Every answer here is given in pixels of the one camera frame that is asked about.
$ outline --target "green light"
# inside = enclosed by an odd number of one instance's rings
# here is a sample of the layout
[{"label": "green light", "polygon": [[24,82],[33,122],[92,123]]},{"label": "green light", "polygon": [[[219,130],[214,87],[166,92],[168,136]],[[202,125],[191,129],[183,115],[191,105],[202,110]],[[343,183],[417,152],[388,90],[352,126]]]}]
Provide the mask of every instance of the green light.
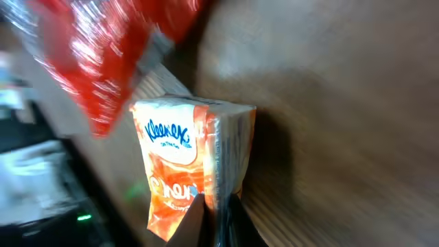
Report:
[{"label": "green light", "polygon": [[77,218],[78,221],[88,220],[91,218],[91,215],[83,215]]}]

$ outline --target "white label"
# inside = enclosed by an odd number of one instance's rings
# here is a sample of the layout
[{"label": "white label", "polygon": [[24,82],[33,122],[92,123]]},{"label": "white label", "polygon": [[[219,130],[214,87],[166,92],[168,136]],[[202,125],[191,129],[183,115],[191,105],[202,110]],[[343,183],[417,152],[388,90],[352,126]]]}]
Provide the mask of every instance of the white label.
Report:
[{"label": "white label", "polygon": [[148,151],[172,163],[192,163],[197,156],[194,107],[142,105],[143,132]]}]

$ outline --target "red plastic bag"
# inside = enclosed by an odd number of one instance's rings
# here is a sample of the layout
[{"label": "red plastic bag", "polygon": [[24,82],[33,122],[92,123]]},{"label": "red plastic bag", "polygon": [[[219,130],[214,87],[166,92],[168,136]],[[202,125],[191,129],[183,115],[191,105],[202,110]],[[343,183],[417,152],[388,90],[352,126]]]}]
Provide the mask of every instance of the red plastic bag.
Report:
[{"label": "red plastic bag", "polygon": [[[20,11],[28,17],[36,14],[37,28],[32,31],[39,37],[37,49],[43,57],[38,60],[83,108],[97,136],[109,133],[141,76],[169,50],[162,48],[157,54],[150,46],[162,40],[170,48],[181,41],[203,2],[6,1],[10,6],[27,3],[28,9]],[[22,16],[14,16],[13,23]]]}]

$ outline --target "kleenex logo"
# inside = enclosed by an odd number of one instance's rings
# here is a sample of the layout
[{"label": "kleenex logo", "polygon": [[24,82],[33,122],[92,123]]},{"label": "kleenex logo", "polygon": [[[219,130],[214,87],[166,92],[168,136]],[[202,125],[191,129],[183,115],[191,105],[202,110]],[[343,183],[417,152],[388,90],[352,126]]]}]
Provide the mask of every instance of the kleenex logo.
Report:
[{"label": "kleenex logo", "polygon": [[[157,138],[173,137],[175,140],[178,140],[183,147],[192,148],[191,144],[189,144],[189,135],[186,134],[187,128],[182,128],[180,125],[174,123],[171,125],[161,123],[155,125],[152,119],[150,119],[148,124],[145,126],[145,130],[152,142],[154,142]],[[161,145],[169,145],[177,149],[179,148],[177,145],[168,141],[161,143]]]}]

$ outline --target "wooden surface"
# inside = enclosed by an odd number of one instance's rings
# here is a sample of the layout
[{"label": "wooden surface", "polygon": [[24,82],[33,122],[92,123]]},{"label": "wooden surface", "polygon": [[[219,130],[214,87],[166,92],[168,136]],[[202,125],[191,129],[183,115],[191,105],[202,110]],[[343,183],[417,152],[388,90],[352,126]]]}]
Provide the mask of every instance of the wooden surface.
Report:
[{"label": "wooden surface", "polygon": [[223,0],[168,58],[259,107],[243,202],[271,246],[439,245],[438,9]]}]

